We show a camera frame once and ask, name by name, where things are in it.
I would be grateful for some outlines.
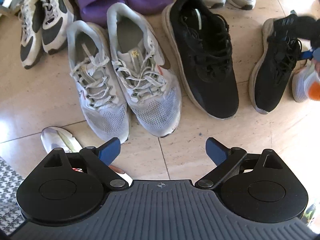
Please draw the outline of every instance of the tile floor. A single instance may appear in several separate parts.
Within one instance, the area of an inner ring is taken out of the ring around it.
[[[208,137],[228,147],[239,146],[248,152],[274,149],[307,188],[310,197],[318,196],[320,103],[293,101],[287,88],[279,106],[268,115],[251,106],[248,80],[251,69],[262,55],[261,26],[270,17],[284,17],[294,9],[320,17],[318,0],[257,0],[252,11],[229,4],[215,13],[230,25],[233,61],[238,82],[240,106],[229,120],[216,120],[197,109],[183,91],[180,125],[166,138],[147,133],[133,119],[130,139],[122,145],[114,165],[135,179],[192,179],[196,181],[214,164],[204,151]],[[161,27],[160,16],[148,17],[171,65],[177,61]],[[69,76],[67,51],[42,57],[30,70],[21,67],[20,23],[0,19],[0,156],[26,177],[45,156],[40,132],[47,126],[69,130],[85,147],[99,146],[84,120],[74,81]]]

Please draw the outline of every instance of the gray ribbed surface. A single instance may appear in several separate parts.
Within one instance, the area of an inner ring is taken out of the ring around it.
[[[313,239],[316,235],[299,219],[262,224],[226,209],[209,190],[188,180],[134,181],[109,195],[90,218],[65,227],[27,223],[13,240],[170,240],[170,239]]]

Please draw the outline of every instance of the white and orange shoe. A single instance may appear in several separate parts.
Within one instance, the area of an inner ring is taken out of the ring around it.
[[[302,103],[307,99],[320,101],[320,78],[315,65],[308,60],[306,65],[292,79],[294,100]]]

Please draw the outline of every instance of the metal screw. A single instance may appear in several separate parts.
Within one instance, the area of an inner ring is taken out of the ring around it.
[[[114,179],[110,181],[110,185],[112,187],[123,187],[125,185],[125,181],[122,179]]]
[[[200,187],[212,187],[213,186],[213,182],[211,180],[208,179],[201,179],[198,181],[198,185]]]

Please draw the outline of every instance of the black and white patterned rug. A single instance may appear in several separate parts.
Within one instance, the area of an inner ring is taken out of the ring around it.
[[[11,234],[24,222],[16,201],[16,192],[23,178],[0,158],[0,229]]]

